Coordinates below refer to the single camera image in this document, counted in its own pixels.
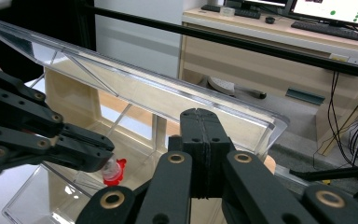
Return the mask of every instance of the computer monitor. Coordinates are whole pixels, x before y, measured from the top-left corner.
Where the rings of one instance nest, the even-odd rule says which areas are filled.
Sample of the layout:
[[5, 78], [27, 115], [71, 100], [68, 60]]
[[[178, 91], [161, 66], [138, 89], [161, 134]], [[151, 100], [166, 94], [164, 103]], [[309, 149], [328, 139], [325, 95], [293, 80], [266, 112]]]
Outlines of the computer monitor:
[[330, 24], [358, 26], [356, 0], [293, 0], [289, 13]]
[[226, 6], [229, 7], [285, 7], [287, 0], [227, 0]]

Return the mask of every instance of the desk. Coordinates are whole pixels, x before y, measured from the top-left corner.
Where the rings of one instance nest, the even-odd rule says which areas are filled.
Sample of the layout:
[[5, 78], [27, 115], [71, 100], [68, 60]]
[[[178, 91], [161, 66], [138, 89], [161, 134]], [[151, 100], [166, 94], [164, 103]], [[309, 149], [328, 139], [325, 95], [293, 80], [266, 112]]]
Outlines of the desk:
[[[183, 24], [326, 58], [332, 53], [358, 58], [358, 41], [293, 29], [290, 27], [293, 21], [286, 18], [278, 18], [272, 25], [266, 24], [265, 17], [262, 15], [260, 20], [228, 18], [195, 8], [184, 12]], [[179, 78], [197, 82], [202, 76], [218, 77], [279, 96], [285, 96], [292, 88], [324, 97], [323, 104], [312, 105], [318, 107], [318, 147], [332, 135], [326, 115], [333, 71], [184, 36]], [[334, 102], [339, 127], [345, 127], [357, 118], [358, 77], [339, 75]], [[324, 144], [320, 152], [326, 154], [331, 147], [331, 142]]]

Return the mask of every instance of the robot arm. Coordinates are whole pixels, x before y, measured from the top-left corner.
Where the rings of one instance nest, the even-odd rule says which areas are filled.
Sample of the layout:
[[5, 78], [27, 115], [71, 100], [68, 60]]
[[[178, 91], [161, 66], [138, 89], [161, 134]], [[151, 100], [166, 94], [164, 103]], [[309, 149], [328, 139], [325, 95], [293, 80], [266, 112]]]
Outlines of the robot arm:
[[0, 173], [23, 164], [51, 161], [85, 172], [100, 170], [113, 143], [103, 135], [64, 123], [43, 92], [0, 71]]
[[180, 128], [150, 181], [101, 189], [76, 224], [190, 223], [192, 198], [221, 198], [228, 224], [358, 223], [358, 202], [338, 189], [314, 185], [295, 197], [256, 155], [235, 150], [214, 113], [189, 109]]

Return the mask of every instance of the keyboard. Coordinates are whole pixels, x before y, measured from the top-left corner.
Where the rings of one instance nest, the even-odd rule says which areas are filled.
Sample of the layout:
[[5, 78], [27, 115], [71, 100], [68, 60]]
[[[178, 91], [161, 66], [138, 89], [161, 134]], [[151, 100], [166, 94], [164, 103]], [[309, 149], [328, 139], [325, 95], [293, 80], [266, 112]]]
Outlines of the keyboard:
[[[220, 7], [214, 6], [214, 5], [205, 5], [205, 6], [201, 7], [201, 9], [205, 10], [205, 11], [220, 12]], [[260, 19], [261, 14], [260, 14], [260, 12], [257, 12], [257, 11], [235, 8], [234, 15], [258, 20], [258, 19]]]
[[292, 27], [300, 30], [312, 31], [319, 34], [333, 35], [358, 41], [358, 33], [352, 30], [344, 30], [339, 27], [323, 26], [321, 24], [312, 24], [301, 21], [295, 21], [292, 24]]

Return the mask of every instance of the wall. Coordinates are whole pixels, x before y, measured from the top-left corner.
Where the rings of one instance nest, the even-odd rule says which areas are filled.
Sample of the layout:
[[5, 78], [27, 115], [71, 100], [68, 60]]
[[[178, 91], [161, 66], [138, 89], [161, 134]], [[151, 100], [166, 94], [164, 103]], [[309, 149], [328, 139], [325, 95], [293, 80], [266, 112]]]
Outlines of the wall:
[[[182, 24], [182, 13], [206, 0], [95, 0], [95, 6], [152, 20]], [[159, 74], [178, 77], [181, 36], [125, 21], [96, 16], [97, 51]]]

